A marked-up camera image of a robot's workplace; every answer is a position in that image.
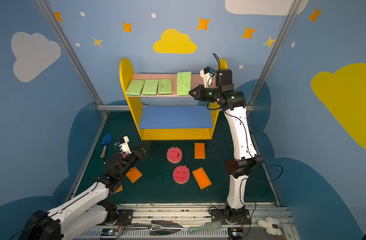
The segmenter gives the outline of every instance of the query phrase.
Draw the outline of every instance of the robotic arm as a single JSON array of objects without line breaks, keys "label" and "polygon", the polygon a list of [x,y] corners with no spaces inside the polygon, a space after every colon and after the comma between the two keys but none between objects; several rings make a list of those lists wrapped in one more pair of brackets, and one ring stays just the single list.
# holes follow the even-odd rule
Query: robotic arm
[{"label": "robotic arm", "polygon": [[150,145],[146,141],[130,151],[127,136],[118,142],[125,158],[120,153],[113,154],[104,163],[104,173],[87,190],[46,213],[38,210],[32,214],[19,240],[72,240],[97,224],[117,220],[116,205],[106,198],[118,190],[137,161],[148,155]]},{"label": "robotic arm", "polygon": [[234,144],[234,159],[225,160],[230,178],[225,219],[229,223],[236,223],[246,215],[243,201],[246,181],[243,180],[248,178],[249,171],[263,159],[262,156],[257,155],[253,146],[246,119],[246,102],[242,91],[234,91],[232,71],[230,69],[215,70],[212,79],[215,78],[216,85],[209,87],[213,84],[212,82],[208,84],[209,69],[206,67],[200,71],[204,85],[200,84],[191,90],[190,95],[208,104],[218,103],[228,121]]}]

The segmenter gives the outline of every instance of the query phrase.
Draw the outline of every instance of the white plush toy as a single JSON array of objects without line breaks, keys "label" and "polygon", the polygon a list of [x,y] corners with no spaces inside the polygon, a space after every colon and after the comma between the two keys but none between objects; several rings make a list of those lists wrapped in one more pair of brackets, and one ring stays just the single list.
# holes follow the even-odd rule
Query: white plush toy
[{"label": "white plush toy", "polygon": [[282,231],[279,229],[279,220],[276,218],[267,217],[264,220],[259,220],[257,223],[259,226],[265,228],[268,234],[282,235]]}]

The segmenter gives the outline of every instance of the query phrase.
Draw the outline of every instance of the green floor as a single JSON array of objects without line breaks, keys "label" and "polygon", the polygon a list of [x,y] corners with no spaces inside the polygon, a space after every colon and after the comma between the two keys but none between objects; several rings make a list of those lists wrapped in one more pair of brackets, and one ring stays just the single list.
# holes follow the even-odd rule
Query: green floor
[{"label": "green floor", "polygon": [[[87,189],[104,171],[103,160],[100,158],[103,145],[100,143],[107,133],[110,133],[113,139],[128,136],[130,148],[141,142],[130,112],[110,113],[77,194]],[[195,142],[205,143],[206,159],[194,159]],[[166,152],[170,147],[179,147],[183,152],[183,158],[177,164],[167,160]],[[110,157],[114,152],[113,143],[109,144],[106,157]],[[228,195],[229,175],[225,170],[224,160],[230,158],[233,158],[233,143],[227,120],[221,112],[212,140],[152,141],[149,155],[136,164],[143,175],[134,183],[125,177],[123,191],[113,194],[109,200],[115,204],[225,202]],[[177,184],[172,178],[174,168],[179,165],[186,165],[190,169],[190,179],[185,184]],[[212,185],[203,190],[199,188],[192,175],[192,171],[200,167],[204,168],[212,182]],[[253,169],[250,177],[267,180],[262,166]],[[246,193],[257,202],[275,202],[274,194],[267,182],[248,181]],[[248,196],[245,202],[251,202]]]}]

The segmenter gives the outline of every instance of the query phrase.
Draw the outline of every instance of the pink sponge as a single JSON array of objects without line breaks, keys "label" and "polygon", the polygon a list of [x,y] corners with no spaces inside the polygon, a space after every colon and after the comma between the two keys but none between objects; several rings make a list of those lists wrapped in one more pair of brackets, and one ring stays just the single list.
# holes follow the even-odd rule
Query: pink sponge
[{"label": "pink sponge", "polygon": [[190,170],[185,165],[178,166],[174,169],[172,176],[174,177],[175,182],[183,184],[190,179]]},{"label": "pink sponge", "polygon": [[171,163],[178,163],[182,160],[183,153],[178,147],[171,147],[167,151],[167,159]]}]

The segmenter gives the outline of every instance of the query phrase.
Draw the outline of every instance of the yellow cloud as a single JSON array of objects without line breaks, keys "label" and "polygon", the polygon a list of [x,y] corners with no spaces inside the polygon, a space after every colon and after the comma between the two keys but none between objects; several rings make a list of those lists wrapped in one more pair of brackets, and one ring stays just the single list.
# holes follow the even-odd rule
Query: yellow cloud
[{"label": "yellow cloud", "polygon": [[320,72],[311,81],[315,95],[349,135],[366,149],[366,63],[354,63],[334,74]]},{"label": "yellow cloud", "polygon": [[196,48],[187,34],[171,28],[163,32],[160,41],[154,43],[154,51],[157,53],[193,53]]}]

